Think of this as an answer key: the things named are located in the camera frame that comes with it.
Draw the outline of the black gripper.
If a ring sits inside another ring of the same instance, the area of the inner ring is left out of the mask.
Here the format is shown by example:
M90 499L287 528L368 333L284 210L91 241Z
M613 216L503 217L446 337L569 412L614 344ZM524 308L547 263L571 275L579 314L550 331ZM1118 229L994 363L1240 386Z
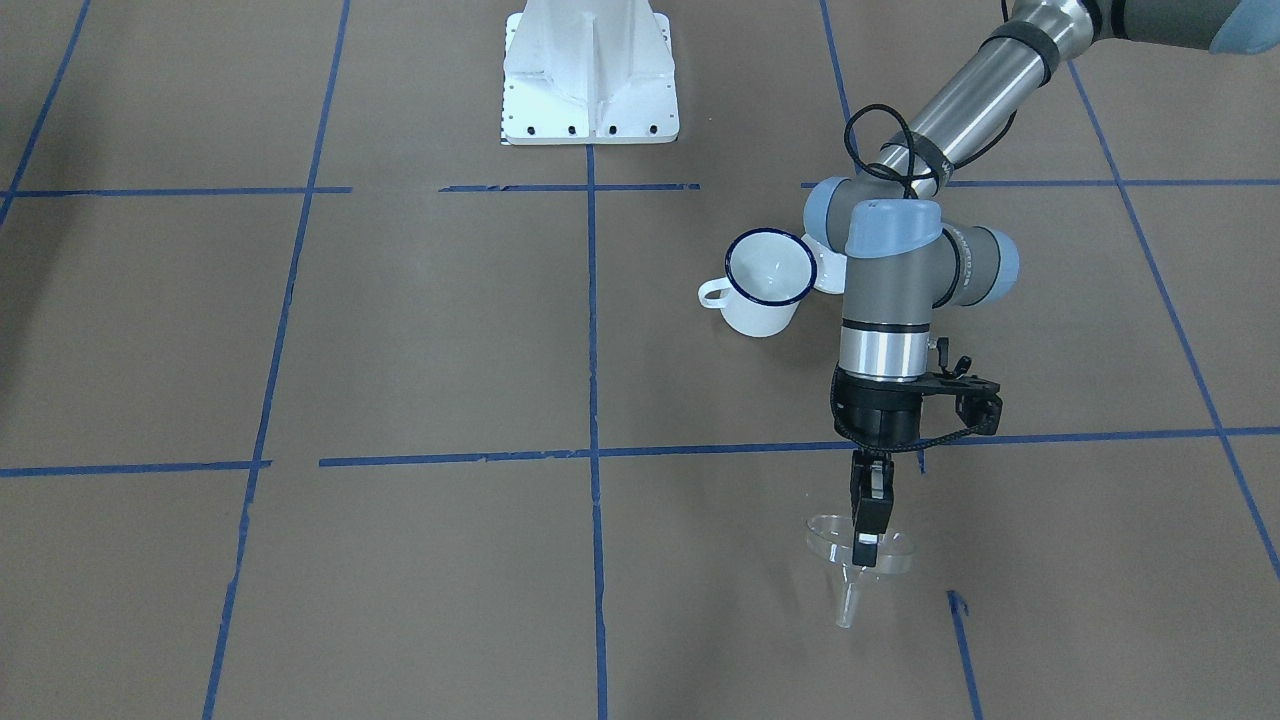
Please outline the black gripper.
M870 380L837 366L833 370L833 425L837 434L868 448L918 442L922 383ZM855 451L850 473L852 564L874 568L881 537L893 510L893 462L890 456Z

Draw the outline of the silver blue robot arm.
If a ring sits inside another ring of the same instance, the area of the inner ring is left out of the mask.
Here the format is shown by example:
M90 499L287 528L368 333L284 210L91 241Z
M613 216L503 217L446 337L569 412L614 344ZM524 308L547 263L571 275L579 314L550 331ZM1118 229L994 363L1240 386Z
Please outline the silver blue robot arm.
M1275 1L1015 1L975 55L873 159L845 131L854 177L810 192L809 237L846 259L838 361L829 387L835 430L855 446L847 564L874 568L890 537L893 456L992 436L1000 387L951 361L931 332L940 307L1004 297L1018 282L1012 240L943 218L937 195L989 151L1020 105L1061 65L1107 38L1254 55L1277 45Z

